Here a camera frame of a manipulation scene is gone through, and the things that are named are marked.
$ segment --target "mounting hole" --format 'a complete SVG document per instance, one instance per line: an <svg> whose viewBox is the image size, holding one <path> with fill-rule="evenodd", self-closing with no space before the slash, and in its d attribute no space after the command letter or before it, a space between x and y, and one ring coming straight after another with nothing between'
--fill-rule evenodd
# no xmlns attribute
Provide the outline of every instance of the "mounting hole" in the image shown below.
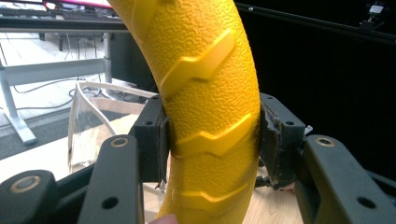
<svg viewBox="0 0 396 224"><path fill-rule="evenodd" d="M359 198L358 198L358 202L359 202L361 205L363 205L364 207L371 208L371 209L375 209L375 208L376 208L375 203L373 203L373 201L371 201L371 200L368 199L368 198L359 197Z"/></svg>
<svg viewBox="0 0 396 224"><path fill-rule="evenodd" d="M11 185L11 192L13 193L23 193L29 189L35 188L41 181L41 177L38 175L29 175L15 181Z"/></svg>
<svg viewBox="0 0 396 224"><path fill-rule="evenodd" d="M315 141L324 147L334 147L335 144L332 140L330 140L329 138L325 138L325 137L319 137L317 139L315 139Z"/></svg>
<svg viewBox="0 0 396 224"><path fill-rule="evenodd" d="M111 141L110 145L113 147L123 147L129 143L128 138L116 138Z"/></svg>
<svg viewBox="0 0 396 224"><path fill-rule="evenodd" d="M112 209L113 207L117 206L118 203L119 203L118 198L110 197L102 202L102 208L106 210Z"/></svg>

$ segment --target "wire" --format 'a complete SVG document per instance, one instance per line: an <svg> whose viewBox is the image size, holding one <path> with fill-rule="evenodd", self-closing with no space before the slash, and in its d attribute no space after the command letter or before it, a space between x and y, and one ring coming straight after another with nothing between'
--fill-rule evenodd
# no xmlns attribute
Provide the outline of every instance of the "wire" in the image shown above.
<svg viewBox="0 0 396 224"><path fill-rule="evenodd" d="M44 84L44 85L41 85L41 86L32 88L32 89L30 89L30 90L28 90L28 91L18 91L17 88L16 88L15 86L13 86L13 88L14 88L15 92L20 93L20 94L24 94L24 93L28 93L28 92L31 92L31 91L36 91L36 90L38 90L38 89L40 89L40 88L43 88L43 87L46 87L46 86L49 86L49 85L52 85L52 84L55 84L55 83L58 83L58 82L72 81L72 80L76 80L76 79L75 79L75 78L67 78L67 79L62 79L62 80L56 80L56 81L52 81L52 82L49 82L49 83L47 83L47 84Z"/></svg>
<svg viewBox="0 0 396 224"><path fill-rule="evenodd" d="M14 48L15 51L17 51L18 55L20 56L20 59L21 59L22 61L24 61L24 59L22 58L20 52L15 48L15 46L13 46L13 45L11 44L11 41L9 40L9 37L8 37L7 33L4 33L4 34L6 35L6 38L7 38L7 40L8 40L8 44L9 44L12 48Z"/></svg>
<svg viewBox="0 0 396 224"><path fill-rule="evenodd" d="M87 59L87 39L84 39L84 48L85 48L85 52L84 52L84 58Z"/></svg>
<svg viewBox="0 0 396 224"><path fill-rule="evenodd" d="M157 196L163 196L166 192L166 189L158 189L158 188L152 187L148 183L143 183L143 188L150 193L156 194Z"/></svg>
<svg viewBox="0 0 396 224"><path fill-rule="evenodd" d="M76 34L76 44L77 44L77 48L76 48L77 60L79 60L79 39L78 39L78 34Z"/></svg>
<svg viewBox="0 0 396 224"><path fill-rule="evenodd" d="M68 56L69 54L70 54L70 56L71 56L72 59L73 59L73 53L70 53L71 45L70 45L69 33L66 33L66 38L67 38L68 49L67 49L67 54L66 54L66 56L64 57L64 61L66 61L67 56Z"/></svg>
<svg viewBox="0 0 396 224"><path fill-rule="evenodd" d="M98 96L102 95L102 89L96 89L96 88L92 88L92 87L86 87L82 90L82 92L93 94L93 97L98 97Z"/></svg>
<svg viewBox="0 0 396 224"><path fill-rule="evenodd" d="M25 110L25 109L56 109L56 108L62 107L64 105L68 105L72 101L73 101L73 98L70 99L69 101L67 101L66 103L61 104L61 105L45 106L45 107L33 107L33 106L32 107L20 107L20 108L17 108L17 110Z"/></svg>
<svg viewBox="0 0 396 224"><path fill-rule="evenodd" d="M95 58L98 58L98 54L96 51L96 37L95 37L95 33L92 34L93 35L93 45L95 46Z"/></svg>
<svg viewBox="0 0 396 224"><path fill-rule="evenodd" d="M4 51L3 51L3 47L2 47L2 45L1 45L1 42L0 42L0 50L1 50L1 53L3 54L4 62L6 63L6 65L8 65L7 59L6 59L6 55L4 54Z"/></svg>

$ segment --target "transparent plastic shield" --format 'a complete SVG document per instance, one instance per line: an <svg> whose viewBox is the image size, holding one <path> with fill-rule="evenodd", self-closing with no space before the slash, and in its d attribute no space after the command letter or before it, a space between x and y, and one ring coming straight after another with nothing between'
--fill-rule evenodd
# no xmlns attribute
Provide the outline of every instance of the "transparent plastic shield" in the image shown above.
<svg viewBox="0 0 396 224"><path fill-rule="evenodd" d="M79 81L70 111L70 174L93 164L102 143L127 134L154 92L115 84Z"/></svg>

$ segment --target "yellow tire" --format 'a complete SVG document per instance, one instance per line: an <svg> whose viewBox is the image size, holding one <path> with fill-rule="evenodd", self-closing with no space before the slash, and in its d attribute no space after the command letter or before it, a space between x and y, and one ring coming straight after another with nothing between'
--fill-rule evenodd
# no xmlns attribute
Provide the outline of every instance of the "yellow tire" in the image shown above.
<svg viewBox="0 0 396 224"><path fill-rule="evenodd" d="M159 217L241 223L254 189L260 98L232 0L110 0L141 48L170 118Z"/></svg>

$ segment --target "table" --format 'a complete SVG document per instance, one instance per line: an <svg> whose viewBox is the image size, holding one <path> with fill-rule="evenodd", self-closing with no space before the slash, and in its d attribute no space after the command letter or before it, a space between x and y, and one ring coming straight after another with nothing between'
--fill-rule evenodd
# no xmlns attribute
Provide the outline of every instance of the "table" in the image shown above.
<svg viewBox="0 0 396 224"><path fill-rule="evenodd" d="M58 17L52 20L0 17L0 32L41 34L94 32L105 34L105 58L103 59L14 66L4 66L0 62L0 82L7 104L5 115L22 142L25 145L32 145L36 143L37 139L18 113L10 86L98 73L105 73L106 82L111 83L111 55L109 50L111 33L127 33L128 30L119 21L65 21Z"/></svg>

